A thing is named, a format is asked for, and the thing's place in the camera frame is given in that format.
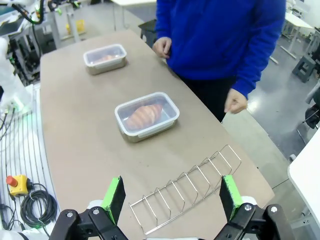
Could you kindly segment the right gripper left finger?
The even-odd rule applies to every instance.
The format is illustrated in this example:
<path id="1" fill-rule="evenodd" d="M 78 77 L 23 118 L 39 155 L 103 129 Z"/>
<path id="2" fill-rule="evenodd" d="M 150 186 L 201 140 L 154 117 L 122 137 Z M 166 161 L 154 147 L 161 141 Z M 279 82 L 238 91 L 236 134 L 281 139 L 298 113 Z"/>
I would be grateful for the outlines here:
<path id="1" fill-rule="evenodd" d="M 59 214 L 50 234 L 52 240 L 126 240 L 118 227 L 118 220 L 126 198 L 121 176 L 114 177 L 103 200 L 91 201 L 87 209 L 79 213 L 65 209 Z"/>

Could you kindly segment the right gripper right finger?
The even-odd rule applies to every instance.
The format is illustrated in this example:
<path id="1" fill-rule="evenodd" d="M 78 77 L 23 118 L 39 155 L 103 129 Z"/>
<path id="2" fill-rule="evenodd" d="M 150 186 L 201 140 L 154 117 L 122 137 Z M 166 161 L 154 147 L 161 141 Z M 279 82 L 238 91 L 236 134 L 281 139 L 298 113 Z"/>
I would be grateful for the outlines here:
<path id="1" fill-rule="evenodd" d="M 218 240 L 241 240 L 246 234 L 259 240 L 295 239 L 283 208 L 279 204 L 260 208 L 245 202 L 232 175 L 221 178 L 219 196 L 227 223 L 218 233 Z"/>

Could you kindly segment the person's left hand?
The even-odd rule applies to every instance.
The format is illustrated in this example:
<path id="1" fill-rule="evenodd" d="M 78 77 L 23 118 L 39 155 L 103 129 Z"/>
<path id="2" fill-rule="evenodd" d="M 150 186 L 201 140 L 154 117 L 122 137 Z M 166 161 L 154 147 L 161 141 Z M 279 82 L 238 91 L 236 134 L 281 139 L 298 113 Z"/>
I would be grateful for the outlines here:
<path id="1" fill-rule="evenodd" d="M 247 98 L 237 90 L 231 88 L 227 94 L 224 104 L 224 112 L 238 114 L 245 110 L 248 105 Z"/>

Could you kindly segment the person's right hand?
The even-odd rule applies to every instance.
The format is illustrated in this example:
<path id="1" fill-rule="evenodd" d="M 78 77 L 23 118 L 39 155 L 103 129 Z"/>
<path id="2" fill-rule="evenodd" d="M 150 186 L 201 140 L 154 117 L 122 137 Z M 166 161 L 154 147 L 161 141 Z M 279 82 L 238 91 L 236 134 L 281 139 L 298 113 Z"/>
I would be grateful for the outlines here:
<path id="1" fill-rule="evenodd" d="M 160 37 L 152 46 L 153 51 L 158 57 L 168 59 L 170 57 L 170 49 L 172 40 L 169 37 Z"/>

